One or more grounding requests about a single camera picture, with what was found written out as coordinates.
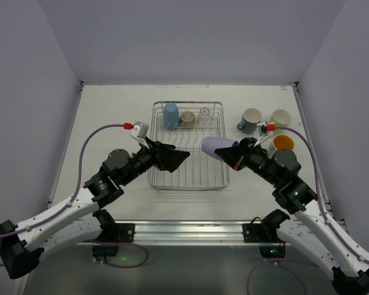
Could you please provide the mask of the teal grey mug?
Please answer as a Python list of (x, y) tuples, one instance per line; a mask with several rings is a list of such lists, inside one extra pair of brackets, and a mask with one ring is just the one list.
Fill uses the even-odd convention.
[(257, 129), (257, 124), (262, 120), (262, 113), (256, 108), (248, 108), (242, 113), (242, 118), (237, 124), (237, 129), (244, 134), (252, 134)]

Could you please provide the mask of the lavender tumbler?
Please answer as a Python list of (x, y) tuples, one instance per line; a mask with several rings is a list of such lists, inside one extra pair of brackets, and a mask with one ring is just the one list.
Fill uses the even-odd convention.
[(202, 140), (201, 150), (208, 156), (222, 162), (223, 160), (215, 153), (215, 150), (220, 148), (230, 148), (233, 146), (237, 146), (238, 144), (239, 143), (236, 140), (208, 136)]

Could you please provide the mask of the white floral mug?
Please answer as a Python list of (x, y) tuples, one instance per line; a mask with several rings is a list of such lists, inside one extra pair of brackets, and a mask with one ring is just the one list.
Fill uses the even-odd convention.
[(277, 135), (271, 141), (268, 149), (267, 155), (268, 157), (272, 157), (274, 153), (278, 150), (287, 149), (287, 150), (294, 150), (295, 143), (291, 137), (287, 135)]

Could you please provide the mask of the light green mug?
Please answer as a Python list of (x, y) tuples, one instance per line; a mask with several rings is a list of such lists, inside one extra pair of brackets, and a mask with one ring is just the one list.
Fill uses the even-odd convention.
[(285, 109), (276, 109), (272, 112), (269, 123), (276, 127), (288, 127), (292, 122), (292, 115)]

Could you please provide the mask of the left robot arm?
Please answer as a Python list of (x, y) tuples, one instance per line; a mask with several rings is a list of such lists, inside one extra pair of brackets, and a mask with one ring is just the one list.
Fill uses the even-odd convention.
[(9, 278), (30, 273), (55, 250), (114, 235), (114, 221), (105, 206), (124, 194), (122, 188), (150, 168), (173, 173), (189, 156), (188, 151), (149, 138), (134, 154), (115, 149), (98, 173), (77, 184), (72, 196), (27, 220), (2, 222), (0, 258)]

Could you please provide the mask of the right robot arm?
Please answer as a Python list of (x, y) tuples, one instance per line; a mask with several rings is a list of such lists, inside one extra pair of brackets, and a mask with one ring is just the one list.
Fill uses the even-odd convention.
[(215, 154), (233, 170), (249, 168), (274, 187), (272, 195), (280, 209), (267, 215), (262, 225), (323, 270), (338, 294), (369, 293), (369, 252), (299, 177), (301, 165), (293, 151), (281, 149), (269, 157), (256, 139), (244, 138), (236, 146), (216, 149)]

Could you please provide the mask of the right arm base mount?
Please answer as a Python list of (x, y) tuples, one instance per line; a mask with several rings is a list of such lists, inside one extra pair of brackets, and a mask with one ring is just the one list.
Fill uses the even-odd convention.
[(259, 244), (258, 249), (264, 259), (285, 258), (285, 242), (277, 237), (276, 231), (264, 225), (260, 217), (243, 224), (242, 235), (245, 243)]

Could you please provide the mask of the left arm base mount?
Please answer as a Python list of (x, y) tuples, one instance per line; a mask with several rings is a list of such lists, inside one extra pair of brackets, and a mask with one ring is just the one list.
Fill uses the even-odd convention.
[(97, 244), (92, 246), (92, 256), (95, 259), (107, 261), (119, 251), (118, 243), (132, 243), (135, 225), (130, 223), (115, 223), (101, 226), (102, 232), (95, 239)]

